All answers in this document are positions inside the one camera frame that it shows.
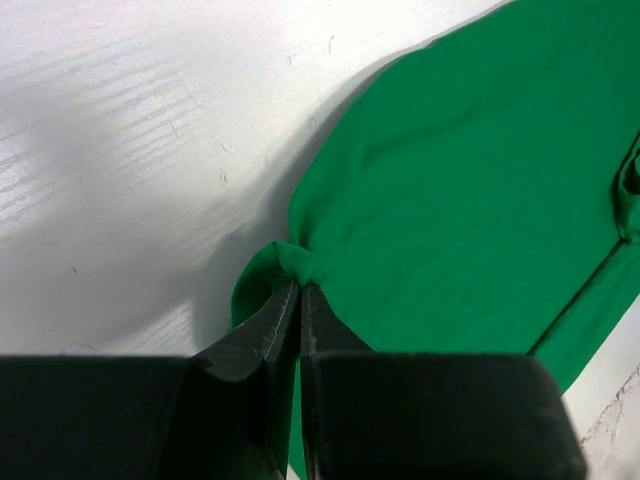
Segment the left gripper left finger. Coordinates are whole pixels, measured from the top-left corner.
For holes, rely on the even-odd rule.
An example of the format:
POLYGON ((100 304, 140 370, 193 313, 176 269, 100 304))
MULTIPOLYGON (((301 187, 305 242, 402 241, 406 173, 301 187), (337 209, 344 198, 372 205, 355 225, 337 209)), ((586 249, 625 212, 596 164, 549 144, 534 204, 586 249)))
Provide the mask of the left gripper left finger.
POLYGON ((3 356, 5 479, 282 479, 299 287, 191 357, 3 356))

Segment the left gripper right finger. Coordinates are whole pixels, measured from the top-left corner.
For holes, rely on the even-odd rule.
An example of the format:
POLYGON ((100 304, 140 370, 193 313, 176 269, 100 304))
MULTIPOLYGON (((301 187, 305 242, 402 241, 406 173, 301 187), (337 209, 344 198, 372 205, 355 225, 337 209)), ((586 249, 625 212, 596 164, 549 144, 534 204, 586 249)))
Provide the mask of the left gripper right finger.
POLYGON ((377 352, 310 285, 300 374, 311 479, 586 475, 560 392, 532 357, 377 352))

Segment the green t shirt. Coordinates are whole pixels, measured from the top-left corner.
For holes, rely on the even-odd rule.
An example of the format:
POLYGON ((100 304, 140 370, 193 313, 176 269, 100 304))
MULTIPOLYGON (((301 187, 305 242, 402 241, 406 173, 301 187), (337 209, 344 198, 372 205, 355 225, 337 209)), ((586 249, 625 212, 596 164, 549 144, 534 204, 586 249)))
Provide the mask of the green t shirt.
POLYGON ((561 395, 639 293, 638 3, 515 1, 391 64, 245 267, 233 323, 288 282, 303 479, 310 285, 377 352, 525 355, 561 395))

